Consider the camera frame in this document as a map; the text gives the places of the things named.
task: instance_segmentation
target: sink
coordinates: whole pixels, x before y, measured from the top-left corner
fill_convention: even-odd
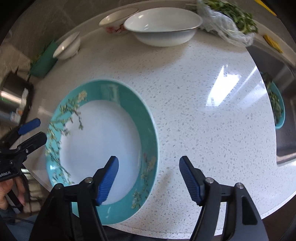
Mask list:
[[[296,78],[295,70],[282,56],[260,44],[247,47],[259,71],[268,72],[282,94],[286,118],[276,130],[276,162],[281,164],[296,159]]]

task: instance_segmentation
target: countertop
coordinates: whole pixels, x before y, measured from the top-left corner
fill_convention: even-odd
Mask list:
[[[225,185],[242,182],[262,218],[295,193],[296,165],[276,164],[276,134],[260,73],[245,48],[197,31],[188,43],[151,47],[132,34],[86,34],[77,56],[58,61],[36,86],[28,120],[47,131],[51,116],[72,89],[92,79],[116,79],[136,90],[157,126],[160,157],[156,184],[132,218],[112,227],[144,236],[188,239],[200,207],[186,189],[178,162],[187,155],[206,176]],[[48,190],[44,150],[26,168]],[[221,234],[225,204],[216,234]]]

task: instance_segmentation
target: metal bolt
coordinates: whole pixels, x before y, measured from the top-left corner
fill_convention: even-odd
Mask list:
[[[61,189],[63,187],[63,184],[58,183],[54,186],[55,189]]]
[[[214,182],[214,179],[211,178],[211,177],[207,177],[207,178],[205,179],[205,181],[206,181],[207,183],[213,183],[213,182]]]
[[[86,182],[86,183],[91,183],[92,182],[92,177],[87,177],[86,179],[84,179],[84,181]]]
[[[243,189],[244,188],[244,185],[242,183],[237,183],[235,184],[235,186],[239,189]]]

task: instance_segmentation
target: human hand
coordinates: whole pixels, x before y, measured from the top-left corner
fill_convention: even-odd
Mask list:
[[[25,205],[25,188],[20,177],[9,179],[3,182],[0,182],[0,209],[6,210],[8,208],[8,202],[5,195],[9,193],[15,181],[18,190],[18,199],[21,204]]]

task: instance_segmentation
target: small white bowl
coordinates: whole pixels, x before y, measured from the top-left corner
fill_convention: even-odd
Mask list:
[[[125,8],[106,16],[99,22],[99,26],[105,28],[109,34],[126,34],[128,31],[124,28],[124,21],[138,12],[137,8]]]
[[[189,41],[202,24],[202,18],[189,10],[160,7],[144,10],[129,17],[124,27],[142,43],[168,47]]]
[[[78,53],[80,47],[79,32],[71,34],[56,49],[53,58],[67,59]]]

